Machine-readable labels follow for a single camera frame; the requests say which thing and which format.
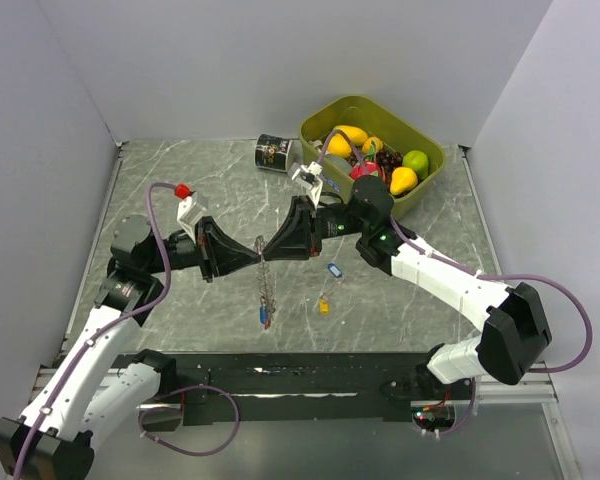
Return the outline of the round metal key ring disc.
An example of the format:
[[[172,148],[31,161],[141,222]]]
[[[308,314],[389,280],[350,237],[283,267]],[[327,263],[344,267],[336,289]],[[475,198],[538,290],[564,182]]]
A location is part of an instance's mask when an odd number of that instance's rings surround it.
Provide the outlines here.
[[[264,258],[265,246],[266,241],[264,237],[262,235],[257,236],[254,242],[254,249],[259,256],[256,278],[258,281],[260,303],[261,306],[265,309],[267,315],[269,317],[272,317],[275,313],[276,307],[271,271],[268,262]]]

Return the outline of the yellow tag key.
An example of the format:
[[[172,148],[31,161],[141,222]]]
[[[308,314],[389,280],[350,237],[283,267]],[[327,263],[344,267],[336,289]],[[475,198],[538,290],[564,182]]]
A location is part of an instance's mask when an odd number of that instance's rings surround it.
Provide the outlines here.
[[[329,315],[331,312],[331,298],[333,295],[334,295],[334,291],[329,292],[329,293],[322,293],[319,297],[319,301],[318,301],[319,312],[324,316]]]

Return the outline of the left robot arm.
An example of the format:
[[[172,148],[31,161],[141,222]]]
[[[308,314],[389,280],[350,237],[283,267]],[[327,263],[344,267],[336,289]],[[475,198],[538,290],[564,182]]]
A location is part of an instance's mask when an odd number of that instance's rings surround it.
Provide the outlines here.
[[[143,401],[165,402],[178,388],[174,358],[144,350],[121,379],[97,391],[121,347],[167,295],[175,270],[228,275],[260,259],[209,217],[163,238],[152,218],[116,227],[108,274],[88,320],[51,380],[17,419],[0,419],[0,462],[14,479],[83,479],[96,449]]]

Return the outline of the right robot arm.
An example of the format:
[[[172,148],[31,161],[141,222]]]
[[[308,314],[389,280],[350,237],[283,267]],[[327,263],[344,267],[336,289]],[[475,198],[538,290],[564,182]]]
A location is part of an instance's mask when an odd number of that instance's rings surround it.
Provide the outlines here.
[[[323,240],[357,235],[356,249],[368,265],[427,291],[480,333],[428,352],[416,376],[424,396],[439,398],[452,383],[482,375],[518,384],[551,342],[538,292],[526,283],[511,287],[452,266],[422,238],[392,224],[392,208],[384,181],[371,175],[355,180],[345,204],[319,207],[307,196],[295,196],[263,257],[307,260],[321,252]]]

